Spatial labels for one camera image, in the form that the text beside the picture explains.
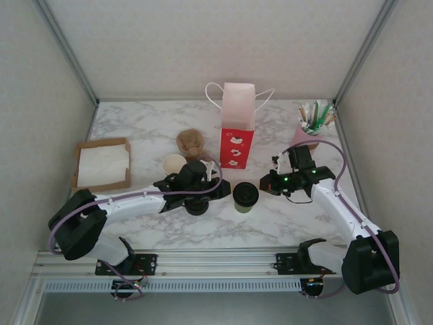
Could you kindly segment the stack of paper cups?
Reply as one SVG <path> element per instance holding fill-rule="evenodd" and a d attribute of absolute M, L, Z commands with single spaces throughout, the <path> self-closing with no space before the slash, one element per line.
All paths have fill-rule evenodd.
<path fill-rule="evenodd" d="M 179 173 L 186 163 L 187 160 L 184 156 L 181 156 L 180 154 L 171 154 L 163 160 L 162 169 L 166 175 Z"/>

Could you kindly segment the black cup lid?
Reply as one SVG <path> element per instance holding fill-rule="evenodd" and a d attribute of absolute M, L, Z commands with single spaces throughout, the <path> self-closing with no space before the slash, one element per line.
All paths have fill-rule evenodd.
<path fill-rule="evenodd" d="M 249 182 L 241 182 L 233 189 L 233 199 L 241 207 L 253 207 L 259 199 L 256 186 Z"/>

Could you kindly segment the green paper cup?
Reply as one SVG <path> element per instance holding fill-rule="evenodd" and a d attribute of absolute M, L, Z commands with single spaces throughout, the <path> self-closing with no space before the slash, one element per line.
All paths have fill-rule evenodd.
<path fill-rule="evenodd" d="M 254 201 L 239 201 L 235 200 L 235 209 L 238 213 L 249 213 L 252 207 L 256 204 Z"/>

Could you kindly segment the red printed paper bag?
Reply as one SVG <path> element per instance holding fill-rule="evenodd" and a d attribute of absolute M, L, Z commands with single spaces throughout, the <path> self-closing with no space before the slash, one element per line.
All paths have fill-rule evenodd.
<path fill-rule="evenodd" d="M 255 114 L 263 107 L 256 105 L 256 99 L 266 95 L 268 102 L 274 89 L 257 93 L 251 83 L 208 83 L 205 89 L 216 86 L 222 91 L 218 104 L 210 100 L 221 111 L 220 162 L 225 169 L 245 169 L 255 132 Z"/>

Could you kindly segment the brown cardboard napkin box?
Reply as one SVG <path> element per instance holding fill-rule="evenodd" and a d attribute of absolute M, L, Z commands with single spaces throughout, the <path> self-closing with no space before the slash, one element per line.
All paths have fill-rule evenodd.
<path fill-rule="evenodd" d="M 81 155 L 81 150 L 84 148 L 96 148 L 100 146 L 116 146 L 125 144 L 127 151 L 129 152 L 129 168 L 126 170 L 126 179 L 124 181 L 119 181 L 118 183 L 111 183 L 104 186 L 89 186 L 89 187 L 78 187 L 77 186 L 77 178 L 78 178 L 78 163 Z M 131 145 L 128 139 L 124 137 L 118 138 L 107 138 L 107 139 L 98 139 L 89 142 L 81 142 L 77 144 L 74 157 L 76 159 L 76 171 L 72 178 L 72 191 L 77 192 L 78 190 L 88 189 L 92 192 L 107 192 L 112 190 L 122 190 L 127 189 L 131 186 Z"/>

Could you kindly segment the pink holder cup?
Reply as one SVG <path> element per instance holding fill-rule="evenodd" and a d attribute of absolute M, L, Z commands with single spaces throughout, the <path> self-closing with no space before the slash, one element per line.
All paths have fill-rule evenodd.
<path fill-rule="evenodd" d="M 306 140 L 314 140 L 314 139 L 323 139 L 322 135 L 309 135 L 307 134 L 303 129 L 302 129 L 302 125 L 299 123 L 294 135 L 292 137 L 292 140 L 290 142 L 289 147 L 294 146 L 295 144 L 299 144 L 300 142 L 304 142 Z M 319 143 L 309 143 L 308 147 L 309 150 L 311 152 L 311 154 L 313 154 L 315 152 L 315 150 L 317 149 L 317 146 L 319 145 Z"/>

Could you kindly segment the white paper napkins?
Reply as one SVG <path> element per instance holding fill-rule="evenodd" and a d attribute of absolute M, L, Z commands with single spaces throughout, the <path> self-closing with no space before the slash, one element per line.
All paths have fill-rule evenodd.
<path fill-rule="evenodd" d="M 129 152 L 125 144 L 84 148 L 78 163 L 78 187 L 104 186 L 126 179 Z"/>

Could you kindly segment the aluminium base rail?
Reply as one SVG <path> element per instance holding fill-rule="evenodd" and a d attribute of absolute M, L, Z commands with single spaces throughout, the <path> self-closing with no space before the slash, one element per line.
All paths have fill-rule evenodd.
<path fill-rule="evenodd" d="M 143 255 L 155 255 L 155 261 L 147 269 L 138 270 L 133 266 L 131 276 L 135 279 L 145 274 L 150 280 L 177 278 L 278 278 L 274 268 L 283 259 L 279 253 L 296 253 L 297 248 L 279 246 L 264 248 L 198 248 L 198 249 L 155 249 L 137 250 Z M 37 279 L 115 279 L 116 275 L 108 271 L 105 275 L 96 275 L 101 263 L 92 257 L 83 257 L 67 261 L 62 256 L 40 252 L 30 273 L 30 278 Z"/>

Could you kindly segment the aluminium frame post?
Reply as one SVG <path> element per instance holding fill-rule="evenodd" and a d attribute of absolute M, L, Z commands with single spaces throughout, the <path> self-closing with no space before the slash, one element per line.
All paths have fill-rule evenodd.
<path fill-rule="evenodd" d="M 81 64 L 79 63 L 70 43 L 68 42 L 58 19 L 56 18 L 48 0 L 32 0 L 35 7 L 39 11 L 42 19 L 47 25 L 49 32 L 57 43 L 61 53 L 65 57 L 66 62 L 72 69 L 73 74 L 77 78 L 90 102 L 95 109 L 99 107 L 99 98 L 96 96 L 93 87 L 91 86 Z"/>
<path fill-rule="evenodd" d="M 366 59 L 371 53 L 376 41 L 381 35 L 388 19 L 391 17 L 396 5 L 399 2 L 400 0 L 384 0 L 354 60 L 352 61 L 352 64 L 349 67 L 342 84 L 338 88 L 336 95 L 333 98 L 333 103 L 335 106 L 339 106 L 348 94 Z"/>

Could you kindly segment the aluminium lower frame bar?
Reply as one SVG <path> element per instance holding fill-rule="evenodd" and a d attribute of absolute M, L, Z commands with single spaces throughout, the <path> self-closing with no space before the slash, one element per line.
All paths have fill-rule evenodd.
<path fill-rule="evenodd" d="M 394 325 L 422 325 L 409 287 L 403 278 L 400 279 L 399 291 L 386 295 L 386 298 L 394 317 Z"/>
<path fill-rule="evenodd" d="M 46 287 L 44 279 L 30 279 L 18 306 L 12 325 L 34 325 Z"/>

